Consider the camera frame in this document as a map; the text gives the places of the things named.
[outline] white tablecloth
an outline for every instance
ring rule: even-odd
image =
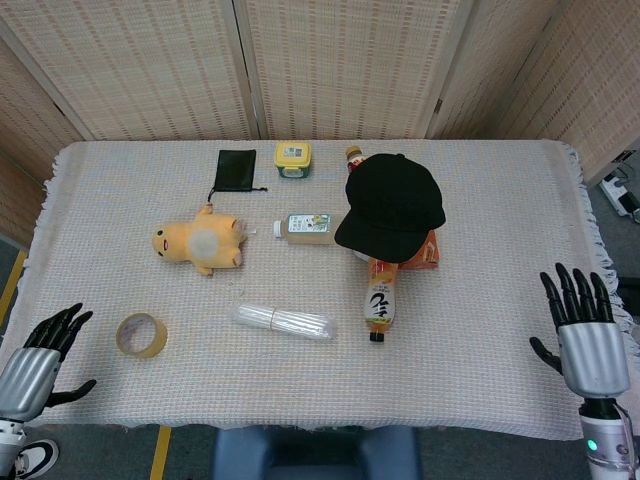
[[[95,316],[56,387],[89,378],[98,385],[37,421],[451,425],[578,438],[579,399],[528,343],[537,335],[557,349],[540,271],[561,261],[606,275],[615,289],[575,152],[549,141],[356,142],[366,154],[402,152],[427,166],[447,214],[437,231],[440,267],[400,273],[396,322],[376,345],[361,313],[366,264],[341,247],[290,246],[272,232],[289,213],[346,212],[344,151],[352,143],[312,142],[312,174],[300,180],[278,176],[269,141],[91,142],[63,150],[0,362],[38,321],[82,301]],[[163,222],[192,219],[221,149],[256,149],[254,186],[269,191],[214,195],[217,211],[246,220],[255,233],[242,247],[241,268],[206,278],[190,264],[163,262],[150,238]],[[227,316],[237,302],[326,314],[338,338],[320,343],[238,325]],[[125,357],[115,345],[119,323],[138,311],[169,330],[153,359]],[[628,329],[629,317],[615,313]],[[636,390],[623,404],[638,425],[635,365],[632,372]]]

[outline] robotic arm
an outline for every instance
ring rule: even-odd
[[[24,423],[54,407],[84,397],[96,385],[89,380],[72,392],[53,393],[60,365],[75,341],[80,328],[93,312],[85,312],[78,303],[41,322],[24,347],[17,349],[0,375],[0,479],[12,478],[16,457],[26,442]]]
[[[595,273],[591,274],[594,299],[580,270],[573,271],[578,293],[562,264],[556,264],[556,271],[562,298],[549,275],[543,272],[540,278],[558,334],[560,356],[553,355],[537,337],[531,337],[529,343],[543,362],[564,376],[567,387],[584,399],[579,413],[592,478],[636,480],[640,471],[631,419],[616,402],[630,387],[629,371],[609,294]]]

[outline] yellow floor line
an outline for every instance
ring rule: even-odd
[[[151,475],[149,475],[149,480],[162,480],[164,476],[164,465],[167,462],[170,440],[171,427],[161,426],[158,431],[156,453],[153,455],[153,464],[151,465]]]
[[[0,327],[2,327],[4,317],[7,315],[7,311],[9,310],[9,304],[13,298],[13,292],[15,292],[16,287],[18,286],[18,280],[20,280],[20,275],[22,274],[22,264],[24,263],[25,258],[27,258],[27,252],[20,250],[16,257],[16,261],[13,264],[13,268],[11,269],[11,273],[9,274],[9,278],[7,279],[7,283],[4,286],[4,290],[2,291],[2,297],[0,297]]]

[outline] black baseball cap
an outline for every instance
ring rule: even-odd
[[[367,158],[349,175],[345,190],[351,210],[335,241],[378,260],[406,262],[429,231],[445,222],[431,172],[402,154]]]

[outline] yellow plush toy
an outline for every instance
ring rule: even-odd
[[[191,223],[166,223],[153,236],[153,248],[165,260],[190,260],[202,275],[214,268],[233,268],[242,263],[240,243],[247,237],[231,215],[213,213],[207,203]]]

